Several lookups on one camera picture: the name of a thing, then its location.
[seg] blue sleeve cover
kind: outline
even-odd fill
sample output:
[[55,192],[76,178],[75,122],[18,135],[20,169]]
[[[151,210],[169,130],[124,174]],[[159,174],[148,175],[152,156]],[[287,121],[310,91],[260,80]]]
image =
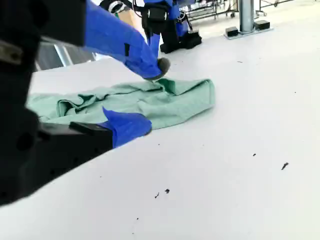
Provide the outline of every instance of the blue sleeve cover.
[[142,35],[90,0],[86,1],[85,49],[109,55],[143,78],[161,74],[158,55],[153,54]]
[[103,128],[112,131],[113,148],[120,147],[152,130],[152,123],[140,113],[123,113],[103,108],[108,121],[100,123]]

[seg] black mount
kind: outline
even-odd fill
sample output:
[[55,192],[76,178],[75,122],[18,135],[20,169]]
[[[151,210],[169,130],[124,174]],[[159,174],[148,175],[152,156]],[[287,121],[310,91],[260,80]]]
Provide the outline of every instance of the black mount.
[[41,37],[82,46],[85,13],[83,0],[0,1],[0,206],[112,149],[109,129],[40,124],[25,107]]

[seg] green cloth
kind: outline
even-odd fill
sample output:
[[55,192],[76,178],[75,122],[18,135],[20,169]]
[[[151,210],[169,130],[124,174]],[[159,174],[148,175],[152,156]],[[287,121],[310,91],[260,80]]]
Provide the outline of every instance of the green cloth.
[[214,105],[214,85],[209,79],[136,82],[61,94],[31,94],[27,107],[46,123],[103,123],[102,107],[123,113],[141,113],[152,129],[180,124]]

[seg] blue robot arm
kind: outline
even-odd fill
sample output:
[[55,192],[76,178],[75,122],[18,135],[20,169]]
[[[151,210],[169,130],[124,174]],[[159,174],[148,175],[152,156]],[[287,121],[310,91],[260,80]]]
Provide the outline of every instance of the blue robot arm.
[[85,49],[109,55],[146,80],[156,80],[170,67],[158,58],[141,34],[90,0],[86,1]]

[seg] white table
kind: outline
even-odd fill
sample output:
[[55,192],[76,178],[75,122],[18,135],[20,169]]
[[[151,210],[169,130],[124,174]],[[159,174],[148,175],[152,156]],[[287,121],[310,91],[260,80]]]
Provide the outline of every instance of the white table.
[[[169,77],[213,80],[216,107],[0,208],[0,239],[320,239],[319,22],[168,55]],[[140,78],[106,59],[38,72],[31,92],[128,81]]]

